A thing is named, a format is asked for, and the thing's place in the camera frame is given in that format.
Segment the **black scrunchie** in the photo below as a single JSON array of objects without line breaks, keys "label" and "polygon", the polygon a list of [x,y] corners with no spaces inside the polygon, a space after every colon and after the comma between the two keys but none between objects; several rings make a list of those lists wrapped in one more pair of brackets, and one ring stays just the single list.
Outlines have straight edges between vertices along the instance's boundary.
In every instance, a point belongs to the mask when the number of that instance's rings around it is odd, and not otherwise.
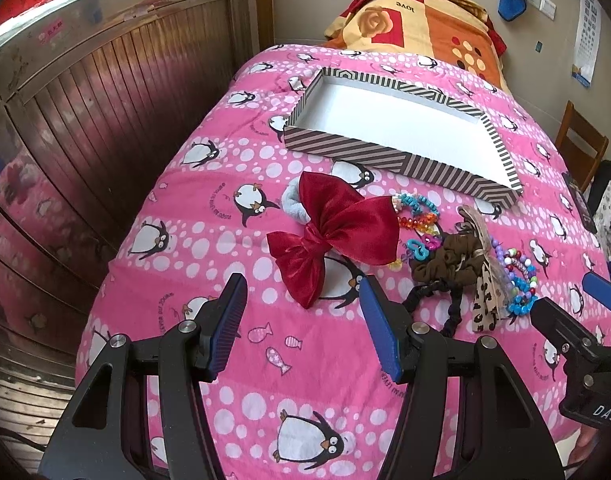
[{"label": "black scrunchie", "polygon": [[435,280],[415,285],[403,300],[403,307],[413,316],[419,307],[427,307],[428,304],[439,306],[444,318],[440,333],[445,338],[453,338],[462,323],[463,295],[462,285],[447,280]]}]

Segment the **leopard ribbon hair bow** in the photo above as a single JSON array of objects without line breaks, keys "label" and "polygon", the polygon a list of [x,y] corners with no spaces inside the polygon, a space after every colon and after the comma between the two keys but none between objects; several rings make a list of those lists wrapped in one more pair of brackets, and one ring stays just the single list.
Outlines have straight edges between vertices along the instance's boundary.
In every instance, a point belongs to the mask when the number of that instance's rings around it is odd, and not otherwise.
[{"label": "leopard ribbon hair bow", "polygon": [[473,330],[477,333],[491,332],[506,312],[511,299],[511,283],[499,260],[492,255],[492,239],[481,214],[467,205],[459,206],[457,211],[463,219],[463,231],[473,234],[479,242],[480,248],[475,255],[482,258],[471,308]]}]

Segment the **brown scrunchie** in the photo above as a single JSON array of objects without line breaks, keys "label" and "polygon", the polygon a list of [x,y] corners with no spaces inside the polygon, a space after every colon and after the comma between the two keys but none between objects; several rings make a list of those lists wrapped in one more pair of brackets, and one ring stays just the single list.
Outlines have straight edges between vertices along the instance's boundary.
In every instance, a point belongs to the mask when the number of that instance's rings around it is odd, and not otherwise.
[{"label": "brown scrunchie", "polygon": [[444,282],[449,285],[476,284],[482,275],[483,252],[478,237],[473,234],[449,234],[430,256],[413,265],[412,278],[416,285]]}]

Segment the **red velvet bow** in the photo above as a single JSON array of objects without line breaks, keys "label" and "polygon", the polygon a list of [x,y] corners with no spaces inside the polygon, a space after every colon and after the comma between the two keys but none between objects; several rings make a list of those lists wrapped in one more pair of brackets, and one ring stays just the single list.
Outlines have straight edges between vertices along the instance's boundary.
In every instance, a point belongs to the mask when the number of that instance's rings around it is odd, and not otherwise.
[{"label": "red velvet bow", "polygon": [[301,174],[298,191],[310,218],[303,233],[275,231],[266,240],[289,294],[302,308],[321,296],[327,252],[370,266],[397,258],[400,226],[391,197],[366,198],[348,182],[315,172]]}]

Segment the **light blue fluffy scrunchie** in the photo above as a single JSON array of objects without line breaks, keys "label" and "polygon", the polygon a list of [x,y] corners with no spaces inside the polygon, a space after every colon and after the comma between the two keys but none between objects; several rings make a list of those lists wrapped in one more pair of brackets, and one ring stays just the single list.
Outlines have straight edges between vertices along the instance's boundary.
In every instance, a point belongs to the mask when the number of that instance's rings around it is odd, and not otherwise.
[{"label": "light blue fluffy scrunchie", "polygon": [[305,226],[311,218],[300,200],[299,182],[299,178],[293,179],[284,189],[281,195],[281,209],[290,218]]}]

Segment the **black smartphone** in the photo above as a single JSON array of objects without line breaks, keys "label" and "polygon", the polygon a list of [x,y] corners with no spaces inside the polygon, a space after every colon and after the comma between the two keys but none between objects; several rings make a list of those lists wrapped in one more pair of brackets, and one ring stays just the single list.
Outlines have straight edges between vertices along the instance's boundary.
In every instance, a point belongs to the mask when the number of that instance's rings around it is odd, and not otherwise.
[{"label": "black smartphone", "polygon": [[591,234],[596,234],[596,224],[590,214],[589,207],[587,206],[587,203],[581,193],[580,188],[577,185],[577,182],[575,182],[575,179],[571,177],[571,174],[569,174],[569,172],[563,173],[563,180],[565,181],[572,200],[575,203],[575,208],[577,208],[584,229],[586,229],[586,231],[589,231]]}]

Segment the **black white patterned bag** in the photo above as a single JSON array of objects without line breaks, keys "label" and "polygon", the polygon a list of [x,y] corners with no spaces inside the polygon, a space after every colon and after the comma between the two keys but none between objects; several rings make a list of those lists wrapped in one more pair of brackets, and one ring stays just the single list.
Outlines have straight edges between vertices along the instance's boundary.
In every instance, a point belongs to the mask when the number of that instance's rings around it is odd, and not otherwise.
[{"label": "black white patterned bag", "polygon": [[591,182],[587,204],[595,223],[596,237],[611,261],[611,160],[602,160]]}]

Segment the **wooden chair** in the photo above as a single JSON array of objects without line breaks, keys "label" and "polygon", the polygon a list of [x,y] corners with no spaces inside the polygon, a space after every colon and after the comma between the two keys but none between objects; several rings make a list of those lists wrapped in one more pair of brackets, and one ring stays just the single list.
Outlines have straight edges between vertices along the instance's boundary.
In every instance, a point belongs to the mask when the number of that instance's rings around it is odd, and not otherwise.
[{"label": "wooden chair", "polygon": [[585,191],[607,152],[609,140],[601,134],[571,101],[566,103],[555,147],[566,163],[569,174]]}]

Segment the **pink penguin blanket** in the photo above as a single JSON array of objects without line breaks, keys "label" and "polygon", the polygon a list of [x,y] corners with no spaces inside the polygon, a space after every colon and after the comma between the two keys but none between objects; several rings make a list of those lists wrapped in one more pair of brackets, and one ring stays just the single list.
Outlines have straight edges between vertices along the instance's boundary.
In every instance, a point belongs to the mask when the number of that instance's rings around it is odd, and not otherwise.
[{"label": "pink penguin blanket", "polygon": [[[405,80],[483,110],[521,180],[509,210],[448,188],[334,162],[284,146],[284,123],[325,67]],[[194,318],[235,273],[249,299],[226,370],[201,387],[217,451],[231,479],[372,479],[385,458],[403,390],[380,370],[360,307],[360,282],[377,276],[393,300],[413,288],[404,260],[373,268],[325,259],[323,296],[310,309],[284,286],[266,236],[300,233],[280,206],[304,172],[332,174],[362,195],[427,197],[452,231],[461,205],[534,266],[537,293],[555,300],[601,344],[611,312],[582,289],[607,273],[597,237],[584,229],[566,166],[537,122],[480,70],[409,53],[338,51],[280,44],[252,58],[156,181],[92,306],[76,354],[83,376],[109,339],[156,337]]]}]

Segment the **striped cardboard box tray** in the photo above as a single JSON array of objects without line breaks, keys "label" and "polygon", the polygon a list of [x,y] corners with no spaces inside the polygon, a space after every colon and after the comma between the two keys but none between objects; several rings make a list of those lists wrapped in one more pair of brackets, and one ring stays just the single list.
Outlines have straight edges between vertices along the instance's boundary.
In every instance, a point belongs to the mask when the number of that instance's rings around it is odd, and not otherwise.
[{"label": "striped cardboard box tray", "polygon": [[324,67],[282,138],[292,151],[391,171],[502,208],[522,194],[487,112],[400,79]]}]

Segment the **wooden panelled door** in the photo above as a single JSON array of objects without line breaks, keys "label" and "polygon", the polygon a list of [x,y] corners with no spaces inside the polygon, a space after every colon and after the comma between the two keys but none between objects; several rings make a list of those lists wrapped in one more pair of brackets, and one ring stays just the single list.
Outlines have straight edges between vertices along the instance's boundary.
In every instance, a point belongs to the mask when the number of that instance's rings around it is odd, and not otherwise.
[{"label": "wooden panelled door", "polygon": [[61,0],[0,36],[0,281],[92,295],[249,58],[249,0]]}]

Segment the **orange floral folded quilt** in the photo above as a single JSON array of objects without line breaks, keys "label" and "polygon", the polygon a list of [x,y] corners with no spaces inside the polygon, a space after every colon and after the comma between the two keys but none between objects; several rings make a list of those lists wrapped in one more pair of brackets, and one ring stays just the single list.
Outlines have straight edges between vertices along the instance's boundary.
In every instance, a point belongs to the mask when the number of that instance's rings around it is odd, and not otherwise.
[{"label": "orange floral folded quilt", "polygon": [[426,55],[509,90],[507,46],[488,11],[471,0],[352,0],[324,36],[328,48]]}]

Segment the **wall calendar poster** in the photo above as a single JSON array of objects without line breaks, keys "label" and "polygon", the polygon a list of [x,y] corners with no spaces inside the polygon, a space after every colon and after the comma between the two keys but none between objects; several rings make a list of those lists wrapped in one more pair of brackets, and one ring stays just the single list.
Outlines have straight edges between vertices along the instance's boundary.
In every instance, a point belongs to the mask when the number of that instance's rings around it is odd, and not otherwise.
[{"label": "wall calendar poster", "polygon": [[598,0],[580,0],[579,3],[571,74],[581,86],[588,89],[592,84],[601,42],[603,8]]}]

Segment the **white wall switch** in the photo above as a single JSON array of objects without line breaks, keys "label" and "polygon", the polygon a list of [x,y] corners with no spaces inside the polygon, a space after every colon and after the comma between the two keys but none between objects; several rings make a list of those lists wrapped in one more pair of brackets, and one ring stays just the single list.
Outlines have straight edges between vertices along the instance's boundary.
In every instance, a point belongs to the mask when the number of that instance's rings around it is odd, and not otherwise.
[{"label": "white wall switch", "polygon": [[553,0],[528,0],[531,6],[534,6],[542,14],[554,21],[556,17],[556,5]]}]

